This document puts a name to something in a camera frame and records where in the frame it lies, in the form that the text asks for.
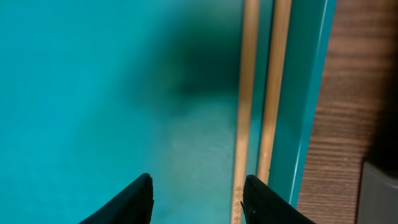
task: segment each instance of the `wooden rod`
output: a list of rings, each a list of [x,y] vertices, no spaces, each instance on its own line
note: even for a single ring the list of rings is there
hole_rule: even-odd
[[[289,29],[291,0],[274,1],[274,18],[272,22],[271,48],[269,52],[267,90],[264,103],[261,144],[257,176],[268,184],[271,166],[272,147],[274,145],[275,127],[278,114],[280,85],[284,69],[287,33]]]
[[[245,0],[244,2],[231,224],[240,224],[242,219],[241,201],[248,156],[259,7],[260,0]]]

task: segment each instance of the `wooden stick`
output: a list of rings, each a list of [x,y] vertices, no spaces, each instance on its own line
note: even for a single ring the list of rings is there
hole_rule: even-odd
[[[260,0],[245,0],[239,74],[239,106],[236,127],[235,165],[231,209],[231,223],[242,219],[243,185],[246,175],[246,159],[250,132],[254,71],[256,66],[257,32]]]
[[[271,166],[272,147],[274,145],[280,85],[282,83],[282,74],[284,69],[291,7],[291,0],[274,1],[274,18],[272,22],[271,49],[269,52],[267,90],[257,171],[258,178],[265,184],[268,184],[269,168]]]

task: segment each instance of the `brown wooden surface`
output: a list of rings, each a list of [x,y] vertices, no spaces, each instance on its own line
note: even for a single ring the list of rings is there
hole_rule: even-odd
[[[338,0],[298,199],[316,223],[355,223],[364,156],[398,138],[397,37],[397,0]]]

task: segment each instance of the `wooden dowel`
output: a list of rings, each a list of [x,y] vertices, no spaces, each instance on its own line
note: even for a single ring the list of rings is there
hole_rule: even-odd
[[[261,144],[257,176],[268,184],[271,166],[272,147],[278,114],[280,85],[284,69],[287,33],[289,29],[291,0],[274,1],[271,48],[269,52],[267,90],[264,103],[264,119],[261,132]]]
[[[250,132],[251,105],[253,98],[254,71],[256,66],[259,0],[245,0],[241,64],[239,74],[238,120],[236,127],[234,180],[231,223],[240,224],[242,219],[243,185],[246,175],[246,159]]]

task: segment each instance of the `teal tray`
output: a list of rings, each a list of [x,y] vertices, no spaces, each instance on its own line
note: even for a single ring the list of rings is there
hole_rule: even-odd
[[[0,2],[0,223],[76,223],[143,172],[153,223],[228,223],[243,2]],[[295,205],[335,1],[293,1],[270,186]],[[272,20],[261,2],[247,173]]]

